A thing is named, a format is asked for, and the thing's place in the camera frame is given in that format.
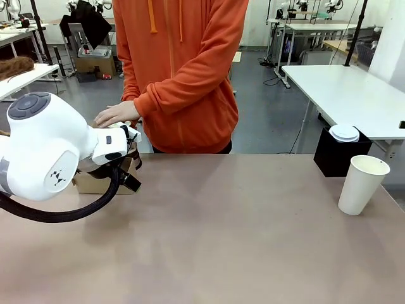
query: hoodie drawstring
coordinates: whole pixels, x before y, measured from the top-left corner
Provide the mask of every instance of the hoodie drawstring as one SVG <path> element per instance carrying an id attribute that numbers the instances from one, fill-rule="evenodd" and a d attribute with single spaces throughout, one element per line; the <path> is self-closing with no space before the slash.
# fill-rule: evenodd
<path id="1" fill-rule="evenodd" d="M 151 33 L 156 34 L 158 31 L 156 30 L 156 24 L 154 22 L 154 13 L 153 13 L 152 0 L 147 0 L 147 6 L 149 8 L 149 20 L 151 22 Z"/>
<path id="2" fill-rule="evenodd" d="M 147 7 L 149 8 L 149 21 L 151 22 L 151 33 L 156 34 L 158 31 L 156 30 L 152 1 L 153 0 L 147 0 Z M 179 15 L 178 26 L 180 28 L 180 42 L 183 42 L 183 0 L 179 0 L 178 15 Z"/>
<path id="3" fill-rule="evenodd" d="M 180 0 L 180 7 L 179 7 L 179 27 L 180 27 L 180 42 L 183 42 L 183 1 Z"/>

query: white pillar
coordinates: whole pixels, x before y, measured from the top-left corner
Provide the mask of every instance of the white pillar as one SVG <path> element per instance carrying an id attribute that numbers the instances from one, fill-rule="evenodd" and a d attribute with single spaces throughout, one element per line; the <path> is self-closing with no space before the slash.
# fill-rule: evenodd
<path id="1" fill-rule="evenodd" d="M 369 72 L 405 92 L 405 1 L 391 0 Z"/>

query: white lid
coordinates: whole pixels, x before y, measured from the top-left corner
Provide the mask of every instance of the white lid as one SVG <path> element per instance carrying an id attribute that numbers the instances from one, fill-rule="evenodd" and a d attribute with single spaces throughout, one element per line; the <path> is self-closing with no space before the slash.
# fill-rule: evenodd
<path id="1" fill-rule="evenodd" d="M 352 125 L 334 125 L 329 129 L 330 135 L 343 143 L 357 141 L 360 137 L 359 130 Z"/>

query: orange hoodie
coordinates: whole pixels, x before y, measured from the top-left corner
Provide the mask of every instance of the orange hoodie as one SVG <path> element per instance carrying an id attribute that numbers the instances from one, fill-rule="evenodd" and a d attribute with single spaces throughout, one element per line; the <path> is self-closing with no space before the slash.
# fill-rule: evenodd
<path id="1" fill-rule="evenodd" d="M 151 144 L 217 153 L 238 121 L 227 77 L 248 0 L 113 0 L 122 101 L 133 100 Z"/>

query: hoodie sleeve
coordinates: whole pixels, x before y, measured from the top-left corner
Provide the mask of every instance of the hoodie sleeve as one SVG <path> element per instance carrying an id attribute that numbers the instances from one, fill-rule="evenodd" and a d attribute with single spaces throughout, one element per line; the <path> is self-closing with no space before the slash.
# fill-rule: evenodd
<path id="1" fill-rule="evenodd" d="M 134 100 L 139 97 L 140 91 L 135 77 L 134 67 L 132 66 L 131 54 L 129 51 L 127 33 L 125 32 L 124 22 L 121 15 L 120 2 L 113 1 L 113 12 L 116 28 L 116 46 L 118 59 L 122 62 L 122 70 L 124 73 L 124 92 L 121 100 Z"/>
<path id="2" fill-rule="evenodd" d="M 171 79 L 147 86 L 134 103 L 141 116 L 179 111 L 210 93 L 227 77 L 242 37 L 248 0 L 211 0 L 199 54 Z"/>

